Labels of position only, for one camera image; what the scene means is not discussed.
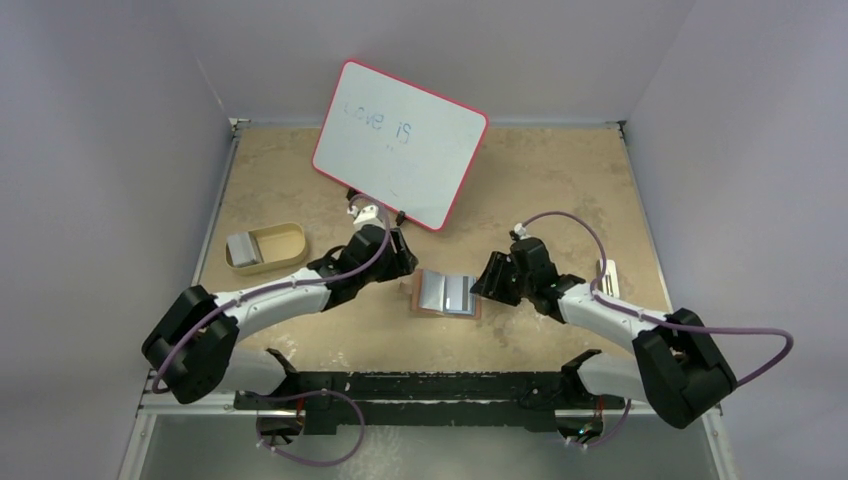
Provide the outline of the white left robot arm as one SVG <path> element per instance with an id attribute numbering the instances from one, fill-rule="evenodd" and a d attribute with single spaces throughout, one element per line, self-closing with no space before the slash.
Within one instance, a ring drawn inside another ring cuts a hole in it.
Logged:
<path id="1" fill-rule="evenodd" d="M 293 274 L 236 291 L 183 290 L 143 341 L 154 370 L 150 389 L 194 403 L 217 390 L 234 370 L 235 349 L 247 337 L 285 320 L 321 313 L 353 300 L 370 283 L 414 272 L 418 259 L 400 228 L 367 225 Z"/>

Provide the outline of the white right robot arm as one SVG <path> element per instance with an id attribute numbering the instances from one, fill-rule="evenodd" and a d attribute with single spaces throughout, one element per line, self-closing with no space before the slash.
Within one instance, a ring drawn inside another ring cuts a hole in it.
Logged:
<path id="1" fill-rule="evenodd" d="M 560 273 L 534 237 L 493 252 L 471 293 L 502 304 L 529 301 L 537 313 L 588 330 L 626 349 L 630 359 L 588 350 L 563 367 L 561 392 L 576 407 L 599 396 L 647 403 L 683 429 L 733 393 L 739 382 L 694 312 L 679 309 L 659 323 L 603 305 L 583 278 Z"/>

